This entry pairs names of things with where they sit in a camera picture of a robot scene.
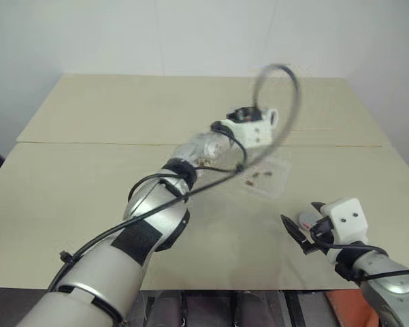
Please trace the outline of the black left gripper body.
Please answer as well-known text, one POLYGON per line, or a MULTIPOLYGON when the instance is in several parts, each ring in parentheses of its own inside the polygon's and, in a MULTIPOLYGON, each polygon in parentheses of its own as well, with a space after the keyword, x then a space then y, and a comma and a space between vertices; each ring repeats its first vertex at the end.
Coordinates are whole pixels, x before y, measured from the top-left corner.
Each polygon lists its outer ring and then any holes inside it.
POLYGON ((261 111, 255 106, 237 108, 226 115, 234 123, 252 123, 263 119, 261 111))

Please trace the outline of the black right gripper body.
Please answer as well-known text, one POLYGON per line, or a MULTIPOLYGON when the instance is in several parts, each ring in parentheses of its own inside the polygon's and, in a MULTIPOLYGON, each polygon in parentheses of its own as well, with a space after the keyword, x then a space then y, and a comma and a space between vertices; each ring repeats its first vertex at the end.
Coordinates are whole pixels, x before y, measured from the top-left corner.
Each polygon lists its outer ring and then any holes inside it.
MULTIPOLYGON (((301 227, 305 232, 310 234, 310 231, 313 230, 314 235, 323 243, 331 244, 333 242, 333 233, 332 233, 332 223, 330 218, 322 218, 314 223, 310 222, 301 222, 301 227)), ((303 252, 307 255, 315 251, 322 251, 324 254, 327 254, 328 248, 319 245, 315 240, 310 242, 307 238, 301 244, 303 252)))

